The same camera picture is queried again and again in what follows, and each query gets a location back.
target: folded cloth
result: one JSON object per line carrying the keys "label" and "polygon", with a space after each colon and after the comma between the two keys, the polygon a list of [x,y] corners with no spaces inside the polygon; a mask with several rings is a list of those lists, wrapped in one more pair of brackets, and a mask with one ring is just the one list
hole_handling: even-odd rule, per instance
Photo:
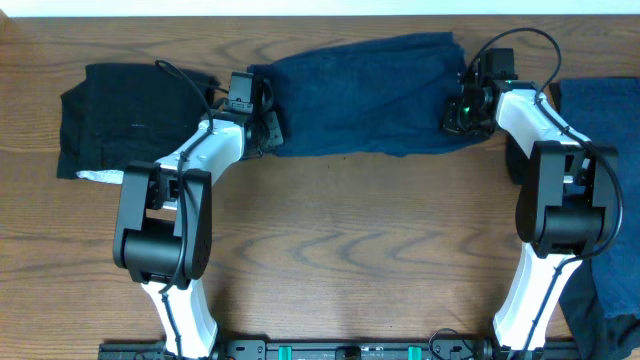
{"label": "folded cloth", "polygon": [[560,296],[562,312],[580,358],[625,359],[640,346],[640,320],[634,315],[605,318],[591,272],[591,261],[586,261],[571,275]]}
{"label": "folded cloth", "polygon": [[440,154],[482,141],[439,130],[446,98],[461,94],[463,53],[451,33],[411,34],[248,71],[271,81],[285,139],[278,156]]}
{"label": "folded cloth", "polygon": [[593,280],[605,317],[640,317],[640,79],[563,80],[559,92],[571,126],[618,149],[624,218],[616,244],[593,260]]}
{"label": "folded cloth", "polygon": [[[183,71],[211,98],[213,76]],[[205,109],[181,78],[153,65],[93,64],[62,94],[57,177],[121,183],[131,160],[156,161],[197,130]]]}

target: blue cloth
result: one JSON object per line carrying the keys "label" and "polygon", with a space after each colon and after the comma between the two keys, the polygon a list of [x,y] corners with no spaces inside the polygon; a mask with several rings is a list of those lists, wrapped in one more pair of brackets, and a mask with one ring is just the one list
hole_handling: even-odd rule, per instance
{"label": "blue cloth", "polygon": [[560,92],[567,123],[618,149],[624,218],[614,247],[593,260],[593,280],[605,317],[640,317],[640,79],[563,80]]}
{"label": "blue cloth", "polygon": [[463,54],[451,33],[411,34],[248,71],[271,80],[285,139],[278,156],[440,154],[482,141],[439,130],[446,98],[461,94]]}

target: wood grain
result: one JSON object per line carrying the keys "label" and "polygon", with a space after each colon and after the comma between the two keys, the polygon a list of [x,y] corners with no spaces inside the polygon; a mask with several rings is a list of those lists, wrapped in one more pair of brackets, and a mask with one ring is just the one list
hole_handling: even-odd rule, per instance
{"label": "wood grain", "polygon": [[[0,38],[0,357],[95,358],[105,340],[158,339],[148,297],[111,258],[119,187],[55,178],[59,95],[96,62],[173,63],[216,74],[323,46],[453,31],[472,55],[535,26],[562,77],[640,75],[637,17],[11,19]],[[554,53],[516,35],[522,78]],[[233,165],[215,184],[204,276],[227,332],[415,338],[487,331],[518,262],[518,187],[504,138],[441,156],[379,154]],[[559,309],[551,337],[569,336]]]}

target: white wall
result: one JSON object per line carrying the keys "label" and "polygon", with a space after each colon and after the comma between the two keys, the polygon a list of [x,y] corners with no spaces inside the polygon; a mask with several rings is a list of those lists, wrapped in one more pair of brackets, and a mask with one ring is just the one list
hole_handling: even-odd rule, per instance
{"label": "white wall", "polygon": [[0,0],[10,17],[640,14],[640,0]]}

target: wooden table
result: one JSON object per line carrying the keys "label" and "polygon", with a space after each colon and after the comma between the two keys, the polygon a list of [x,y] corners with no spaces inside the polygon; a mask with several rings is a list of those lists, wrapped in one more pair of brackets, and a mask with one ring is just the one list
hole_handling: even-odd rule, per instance
{"label": "wooden table", "polygon": [[[105,340],[159,339],[148,296],[111,257],[120,188],[56,179],[59,95],[84,66],[156,58],[216,74],[317,47],[453,31],[474,53],[519,26],[553,34],[563,77],[640,75],[637,17],[16,19],[0,29],[0,357],[95,358]],[[521,78],[555,64],[540,37]],[[518,263],[504,137],[440,156],[379,154],[233,165],[215,184],[204,276],[226,333],[273,339],[486,333]],[[547,335],[569,336],[559,309]]]}

